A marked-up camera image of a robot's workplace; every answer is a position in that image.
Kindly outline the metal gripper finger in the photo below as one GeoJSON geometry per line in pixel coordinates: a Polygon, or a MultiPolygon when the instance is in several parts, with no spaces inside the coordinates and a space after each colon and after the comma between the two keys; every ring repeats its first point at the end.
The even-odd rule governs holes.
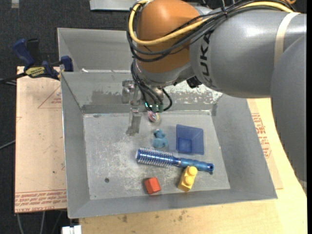
{"type": "Polygon", "coordinates": [[[129,114],[129,125],[126,131],[127,135],[139,134],[142,113],[138,108],[131,108],[129,114]]]}
{"type": "Polygon", "coordinates": [[[127,104],[130,101],[130,94],[134,91],[134,81],[126,79],[122,82],[122,103],[127,104]]]}

